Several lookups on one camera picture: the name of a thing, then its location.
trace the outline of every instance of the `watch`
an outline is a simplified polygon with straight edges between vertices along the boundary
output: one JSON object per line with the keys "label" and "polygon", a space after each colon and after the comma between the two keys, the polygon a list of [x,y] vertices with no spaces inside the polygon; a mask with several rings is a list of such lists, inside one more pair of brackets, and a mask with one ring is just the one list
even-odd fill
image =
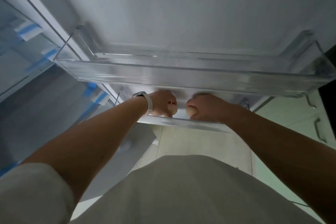
{"label": "watch", "polygon": [[144,96],[145,99],[147,99],[148,110],[147,110],[147,112],[145,113],[144,116],[149,115],[153,111],[153,102],[152,102],[151,98],[148,96],[148,94],[145,91],[140,91],[138,93],[133,94],[132,98],[138,97],[138,96]]}

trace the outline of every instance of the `person's left arm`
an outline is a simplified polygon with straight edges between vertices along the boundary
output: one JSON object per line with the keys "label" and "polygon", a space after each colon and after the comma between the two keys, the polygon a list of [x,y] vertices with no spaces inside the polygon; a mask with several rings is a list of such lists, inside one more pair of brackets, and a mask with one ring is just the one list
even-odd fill
{"label": "person's left arm", "polygon": [[[176,104],[176,98],[170,91],[157,91],[149,97],[153,102],[153,115],[172,117],[167,104]],[[22,164],[45,163],[53,167],[70,186],[77,203],[147,109],[145,97],[129,99],[65,131]]]}

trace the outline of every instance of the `forearm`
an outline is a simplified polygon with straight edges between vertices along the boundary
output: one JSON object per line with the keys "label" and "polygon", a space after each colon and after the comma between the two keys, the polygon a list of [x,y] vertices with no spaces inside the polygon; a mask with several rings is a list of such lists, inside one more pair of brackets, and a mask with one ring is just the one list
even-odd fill
{"label": "forearm", "polygon": [[221,122],[234,130],[278,178],[325,220],[336,203],[336,151],[304,135],[230,105]]}
{"label": "forearm", "polygon": [[147,108],[144,97],[129,99],[65,131],[23,163],[51,165],[70,185],[75,200],[79,201]]}

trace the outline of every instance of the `shirt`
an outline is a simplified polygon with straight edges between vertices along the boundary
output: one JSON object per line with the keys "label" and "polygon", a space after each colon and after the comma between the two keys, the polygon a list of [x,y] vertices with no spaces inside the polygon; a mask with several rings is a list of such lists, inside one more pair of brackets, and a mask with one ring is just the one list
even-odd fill
{"label": "shirt", "polygon": [[[0,223],[68,223],[72,191],[49,165],[0,178]],[[254,177],[216,159],[164,156],[131,172],[71,224],[319,223]]]}

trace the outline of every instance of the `hand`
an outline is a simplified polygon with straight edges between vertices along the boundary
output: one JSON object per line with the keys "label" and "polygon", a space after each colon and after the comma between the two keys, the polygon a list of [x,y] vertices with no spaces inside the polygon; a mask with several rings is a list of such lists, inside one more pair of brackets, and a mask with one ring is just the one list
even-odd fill
{"label": "hand", "polygon": [[235,105],[211,94],[198,94],[188,100],[187,106],[194,106],[198,110],[197,114],[190,117],[191,120],[224,123]]}
{"label": "hand", "polygon": [[170,90],[159,90],[148,94],[148,96],[153,102],[153,112],[151,115],[173,117],[172,112],[168,109],[168,103],[176,105],[177,102]]}

